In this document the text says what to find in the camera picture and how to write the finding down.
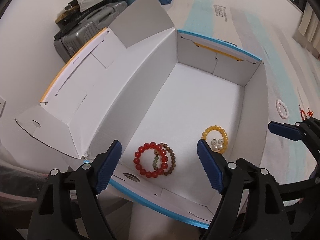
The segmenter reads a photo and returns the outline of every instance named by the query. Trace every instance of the box flap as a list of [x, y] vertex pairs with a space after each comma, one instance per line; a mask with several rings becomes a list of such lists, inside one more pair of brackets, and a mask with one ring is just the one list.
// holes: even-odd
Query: box flap
[[158, 0], [136, 0], [109, 26], [127, 48], [172, 27]]

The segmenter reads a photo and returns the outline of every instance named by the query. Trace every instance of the electrical outlet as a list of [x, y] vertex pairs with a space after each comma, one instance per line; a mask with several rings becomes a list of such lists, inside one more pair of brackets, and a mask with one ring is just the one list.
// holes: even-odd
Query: electrical outlet
[[0, 117], [4, 109], [4, 105], [5, 105], [5, 100], [2, 97], [0, 97]]

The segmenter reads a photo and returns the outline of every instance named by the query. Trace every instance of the red beaded bracelet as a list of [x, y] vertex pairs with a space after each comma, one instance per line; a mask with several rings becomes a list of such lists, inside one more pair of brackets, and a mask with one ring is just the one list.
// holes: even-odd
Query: red beaded bracelet
[[[167, 172], [164, 172], [164, 170], [168, 168], [168, 165], [166, 163], [168, 161], [168, 157], [166, 156], [167, 151], [162, 149], [163, 145], [164, 144], [156, 144], [155, 142], [151, 142], [150, 144], [145, 143], [143, 146], [140, 146], [138, 148], [137, 152], [135, 152], [134, 154], [135, 158], [133, 160], [133, 163], [136, 164], [136, 169], [140, 172], [141, 175], [145, 175], [147, 178], [151, 178], [151, 177], [157, 178], [159, 175], [163, 175], [163, 174], [168, 175]], [[154, 153], [156, 155], [160, 154], [162, 156], [161, 160], [163, 161], [163, 163], [161, 164], [161, 168], [158, 169], [156, 166], [153, 166], [155, 169], [155, 171], [153, 172], [146, 171], [145, 169], [143, 169], [139, 159], [141, 157], [141, 153], [149, 149], [154, 149]]]

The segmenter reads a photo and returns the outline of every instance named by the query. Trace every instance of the black item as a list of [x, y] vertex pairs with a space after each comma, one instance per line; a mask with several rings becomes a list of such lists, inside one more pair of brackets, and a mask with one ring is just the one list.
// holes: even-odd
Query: black item
[[103, 0], [100, 3], [90, 7], [89, 9], [85, 10], [84, 12], [77, 11], [76, 13], [72, 14], [71, 19], [66, 19], [66, 22], [60, 24], [63, 28], [54, 36], [54, 40], [57, 41], [67, 33], [69, 33], [76, 25], [78, 25], [84, 18], [88, 17], [92, 14], [95, 10], [99, 9], [100, 7], [108, 4], [110, 0]]

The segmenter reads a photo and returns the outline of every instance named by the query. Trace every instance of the gray suitcase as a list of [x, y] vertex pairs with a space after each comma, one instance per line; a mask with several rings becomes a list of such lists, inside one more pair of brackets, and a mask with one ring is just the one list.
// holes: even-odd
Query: gray suitcase
[[110, 23], [127, 8], [125, 1], [107, 4], [89, 14], [70, 33], [54, 41], [54, 46], [64, 62], [81, 49], [100, 30]]

